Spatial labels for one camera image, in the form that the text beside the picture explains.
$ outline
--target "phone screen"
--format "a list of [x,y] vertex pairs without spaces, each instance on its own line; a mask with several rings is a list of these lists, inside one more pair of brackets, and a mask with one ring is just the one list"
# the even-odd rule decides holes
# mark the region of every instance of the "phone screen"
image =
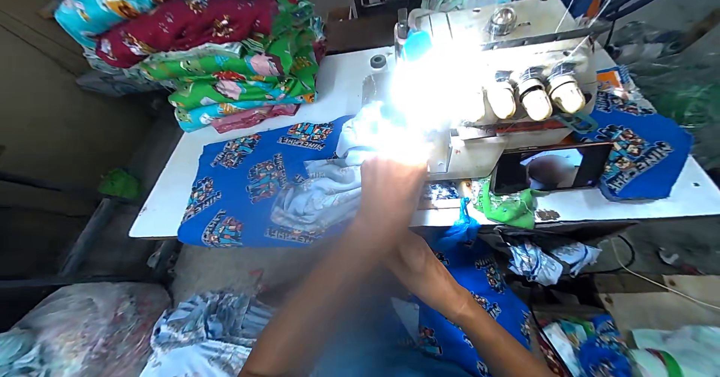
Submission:
[[611,147],[610,143],[586,143],[503,153],[495,171],[493,192],[512,194],[527,188],[553,191],[595,187]]

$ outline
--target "pink fabric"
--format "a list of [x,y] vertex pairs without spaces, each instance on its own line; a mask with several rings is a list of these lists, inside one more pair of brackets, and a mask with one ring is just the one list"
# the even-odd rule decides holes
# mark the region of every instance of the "pink fabric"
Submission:
[[251,32],[269,35],[276,14],[277,0],[168,0],[103,32],[95,54],[130,68],[152,53],[238,42]]
[[227,117],[216,118],[210,124],[218,133],[226,133],[240,128],[249,128],[268,118],[278,117],[280,115],[295,115],[298,108],[300,108],[298,104],[268,105],[243,110],[239,113],[228,115]]

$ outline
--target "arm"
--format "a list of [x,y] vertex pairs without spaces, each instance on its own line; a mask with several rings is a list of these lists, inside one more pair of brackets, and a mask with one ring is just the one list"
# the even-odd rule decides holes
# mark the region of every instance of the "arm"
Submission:
[[407,231],[384,262],[411,293],[462,328],[491,374],[554,376],[477,304],[421,237]]
[[357,216],[270,320],[240,377],[287,375],[312,367],[340,309],[393,243],[408,232],[426,168],[425,163],[408,166],[385,159],[363,164]]

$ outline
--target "table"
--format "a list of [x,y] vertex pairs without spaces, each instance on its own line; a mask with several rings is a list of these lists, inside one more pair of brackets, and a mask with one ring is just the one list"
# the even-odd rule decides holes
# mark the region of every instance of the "table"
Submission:
[[[387,56],[388,69],[392,69],[392,52],[392,47],[382,47],[326,57],[320,65],[316,82],[318,101],[302,106],[293,117],[275,117],[252,128],[223,134],[218,134],[212,127],[184,134],[135,219],[130,237],[177,236],[204,145],[295,123],[327,123],[347,114],[356,114],[361,107],[363,78],[373,73],[370,58],[377,54]],[[595,58],[598,70],[615,65],[604,50],[598,51]],[[553,219],[538,219],[539,223],[719,215],[720,190],[695,159],[689,156],[668,198],[612,203],[598,189],[580,189],[539,197],[540,210],[553,210],[557,216]],[[472,207],[469,211],[481,224],[497,224]],[[412,225],[452,225],[458,217],[459,208],[419,210],[413,216]]]

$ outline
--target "wall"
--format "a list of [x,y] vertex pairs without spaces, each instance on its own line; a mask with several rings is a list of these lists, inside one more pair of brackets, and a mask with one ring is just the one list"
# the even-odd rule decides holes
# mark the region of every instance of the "wall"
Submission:
[[[95,189],[148,132],[148,107],[80,90],[81,47],[37,14],[49,0],[0,0],[0,171]],[[2,276],[52,274],[96,201],[0,182]]]

